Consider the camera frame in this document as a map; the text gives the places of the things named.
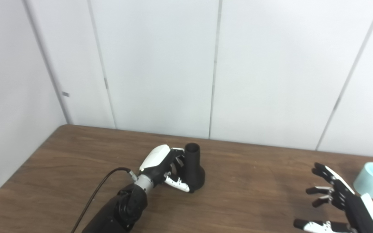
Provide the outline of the white and black left hand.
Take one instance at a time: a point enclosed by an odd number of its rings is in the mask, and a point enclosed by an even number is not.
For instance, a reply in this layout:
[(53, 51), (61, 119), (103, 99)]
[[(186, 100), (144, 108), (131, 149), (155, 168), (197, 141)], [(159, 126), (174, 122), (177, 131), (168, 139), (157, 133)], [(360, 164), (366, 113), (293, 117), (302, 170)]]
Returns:
[(191, 192), (188, 184), (172, 171), (173, 168), (176, 172), (180, 171), (184, 158), (185, 150), (182, 148), (170, 148), (167, 144), (154, 148), (142, 162), (135, 184), (146, 194), (163, 183), (184, 192)]

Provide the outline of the white and black right hand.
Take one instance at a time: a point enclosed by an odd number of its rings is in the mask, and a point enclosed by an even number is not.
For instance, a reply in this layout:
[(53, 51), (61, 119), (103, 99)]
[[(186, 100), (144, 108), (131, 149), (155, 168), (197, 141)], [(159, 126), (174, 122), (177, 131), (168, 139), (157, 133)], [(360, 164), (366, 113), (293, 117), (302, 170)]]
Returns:
[(312, 206), (331, 204), (345, 213), (347, 222), (294, 219), (295, 228), (308, 233), (373, 233), (373, 199), (368, 193), (357, 195), (338, 173), (321, 163), (315, 162), (312, 173), (331, 185), (306, 189), (309, 195), (323, 194)]

